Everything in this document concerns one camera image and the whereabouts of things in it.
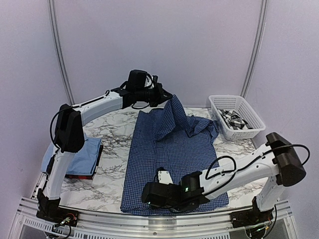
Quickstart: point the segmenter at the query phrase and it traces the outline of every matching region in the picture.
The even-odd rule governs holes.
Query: metal rail
[[[10,239],[19,235],[21,225],[34,224],[40,229],[50,231],[53,223],[35,216],[37,203],[36,200],[22,198],[16,216],[16,221],[19,220],[19,222],[13,223]],[[247,208],[249,207],[209,213],[148,217],[77,209],[80,213],[79,221],[77,227],[72,228],[71,238],[213,238],[214,235],[227,235],[231,231],[243,230],[243,228],[232,227],[230,213]],[[292,215],[288,201],[278,202],[277,209],[278,220]]]
[[[57,20],[56,20],[56,11],[55,11],[54,0],[48,0],[48,6],[49,6],[49,15],[50,15],[50,22],[51,22],[54,47],[55,47],[55,51],[56,51],[56,56],[58,58],[58,64],[59,64],[59,68],[61,71],[64,90],[65,90],[66,96],[68,98],[69,104],[73,105],[73,104],[75,104],[75,101],[73,98],[68,74],[67,74],[65,64],[64,64],[62,48],[61,48],[61,43],[60,43],[60,37],[59,37],[59,31],[58,31],[58,24],[57,24]]]
[[[260,5],[260,14],[259,14],[258,27],[257,27],[254,48],[253,48],[253,52],[252,52],[252,55],[250,58],[249,67],[248,67],[248,70],[246,73],[244,86],[243,86],[242,91],[240,93],[240,95],[244,98],[247,96],[247,93],[248,93],[248,89],[249,89],[249,86],[250,86],[250,83],[251,83],[251,80],[253,77],[255,65],[256,65],[258,52],[259,52],[259,49],[261,46],[264,28],[265,28],[267,7],[268,7],[268,0],[262,0],[261,5]]]

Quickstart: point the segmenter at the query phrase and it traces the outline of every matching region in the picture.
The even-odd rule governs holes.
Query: white marble surface
[[[79,209],[120,213],[123,184],[131,139],[138,110],[127,108],[109,113],[84,127],[88,137],[100,137],[104,145],[99,168],[93,180],[65,179],[61,191],[61,205]],[[185,108],[187,115],[210,118],[206,108]],[[217,156],[230,155],[239,159],[252,151],[251,140],[226,141],[219,135],[214,142]],[[251,205],[266,179],[228,191],[229,205],[220,209]]]

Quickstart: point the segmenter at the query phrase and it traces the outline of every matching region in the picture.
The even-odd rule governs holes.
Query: white wall
[[[47,2],[4,0],[0,7],[0,238],[29,196],[49,144],[49,124],[67,102]]]
[[[248,102],[267,129],[307,145],[307,176],[287,192],[302,239],[319,238],[319,1],[270,0]],[[301,160],[306,157],[298,151]]]
[[[120,86],[129,71],[159,76],[185,106],[240,94],[260,0],[59,0],[57,19],[75,101]]]

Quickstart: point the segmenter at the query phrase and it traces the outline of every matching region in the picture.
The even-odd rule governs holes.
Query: curved metal pole
[[[261,46],[263,33],[264,33],[264,27],[265,27],[265,21],[266,21],[267,7],[268,7],[268,0],[262,0],[261,6],[260,6],[260,14],[259,14],[258,28],[257,28],[254,48],[250,58],[250,63],[247,70],[244,86],[240,94],[244,98],[247,96],[247,93],[248,93],[249,85],[251,83],[254,69],[255,69],[257,55]]]
[[[62,48],[59,38],[59,31],[58,31],[58,25],[56,20],[56,13],[55,13],[55,4],[54,0],[48,0],[48,6],[49,6],[49,15],[50,15],[50,22],[51,22],[51,29],[52,29],[52,35],[53,35],[53,41],[55,46],[56,55],[58,58],[59,68],[61,71],[62,81],[65,89],[65,93],[68,97],[68,101],[70,105],[74,105],[74,98],[68,78],[68,74],[66,72],[63,55],[62,55]]]

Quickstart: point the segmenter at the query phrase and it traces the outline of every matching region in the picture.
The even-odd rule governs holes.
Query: black cable
[[[81,106],[85,106],[85,105],[88,105],[88,104],[90,104],[90,103],[96,102],[96,101],[98,101],[98,100],[100,100],[100,99],[103,99],[104,97],[108,96],[109,93],[110,93],[110,90],[107,90],[104,95],[102,95],[102,96],[100,96],[100,97],[98,97],[98,98],[96,98],[96,99],[93,99],[93,100],[84,102],[84,103],[81,104]]]
[[[53,134],[52,134],[52,125],[53,125],[54,119],[55,119],[61,112],[66,111],[66,110],[69,110],[69,109],[72,109],[72,108],[75,108],[75,107],[70,106],[70,107],[68,107],[68,108],[65,108],[65,109],[62,109],[62,110],[58,111],[58,112],[53,116],[53,118],[52,118],[52,120],[51,120],[51,123],[50,123],[50,138],[51,138],[51,141],[52,141],[53,145],[54,145],[55,147],[57,147],[57,148],[60,148],[60,147],[54,142]]]
[[[226,171],[218,172],[218,173],[215,173],[215,174],[212,175],[212,176],[208,176],[208,174],[209,174],[210,170],[212,169],[213,165],[214,165],[216,162],[218,162],[220,159],[223,159],[223,158],[230,158],[230,159],[233,161],[233,163],[234,163],[234,169],[233,169],[233,170],[226,170]],[[228,156],[228,155],[221,156],[221,157],[215,159],[215,160],[210,164],[210,166],[209,166],[209,168],[208,168],[208,170],[207,170],[207,172],[206,172],[205,179],[206,179],[206,180],[209,180],[209,179],[211,179],[211,178],[217,176],[218,174],[232,173],[232,172],[236,171],[236,169],[237,169],[237,164],[236,164],[236,161],[235,161],[235,159],[234,159],[233,157]]]
[[[210,195],[210,194],[216,192],[217,190],[219,190],[219,189],[225,187],[227,184],[229,184],[229,183],[231,182],[231,180],[233,180],[233,178],[235,177],[235,175],[236,175],[236,173],[234,173],[233,176],[231,176],[231,178],[230,178],[226,183],[224,183],[223,185],[219,186],[218,188],[215,188],[214,190],[212,190],[212,191],[210,191],[210,192],[208,192],[208,193],[204,193],[203,196],[206,197],[206,196],[208,196],[208,195]]]
[[[253,161],[251,161],[249,164],[247,164],[245,167],[242,167],[240,169],[238,169],[237,171],[240,172],[240,171],[243,171],[245,170],[246,168],[248,168],[250,165],[252,165],[254,162],[256,162],[258,159],[260,159],[261,156],[259,155],[258,157],[256,157]]]
[[[279,146],[279,147],[276,147],[276,148],[273,148],[273,149],[270,149],[268,151],[266,151],[265,153],[263,153],[263,156],[270,153],[270,152],[273,152],[273,151],[276,151],[276,150],[279,150],[279,149],[283,149],[283,148],[294,148],[294,147],[300,147],[300,148],[304,148],[305,150],[307,150],[307,153],[308,153],[308,157],[307,159],[302,163],[302,165],[305,165],[309,158],[310,158],[310,150],[307,146],[303,145],[303,144],[290,144],[290,145],[283,145],[283,146]]]
[[[274,220],[273,226],[272,226],[272,227],[269,229],[269,231],[264,235],[264,238],[266,238],[266,237],[271,233],[271,231],[274,229],[274,226],[275,226],[275,224],[276,224],[277,215],[278,215],[276,205],[274,206],[274,208],[275,208],[275,220]]]
[[[134,105],[135,105],[135,104],[132,105],[132,108],[133,108],[134,110],[142,110],[142,109],[145,109],[145,108],[147,108],[147,107],[150,106],[150,105],[148,104],[147,106],[144,106],[144,107],[141,107],[141,108],[136,108],[136,107],[134,107]]]
[[[70,226],[69,224],[66,224],[66,225],[69,226],[69,233],[68,233],[67,236],[65,236],[65,237],[63,237],[63,238],[61,238],[60,236],[56,236],[56,235],[54,235],[54,236],[47,235],[45,231],[43,231],[43,232],[44,232],[44,234],[45,234],[47,237],[50,237],[50,238],[52,238],[52,239],[68,239],[68,238],[71,236],[72,228],[71,228],[71,226]]]

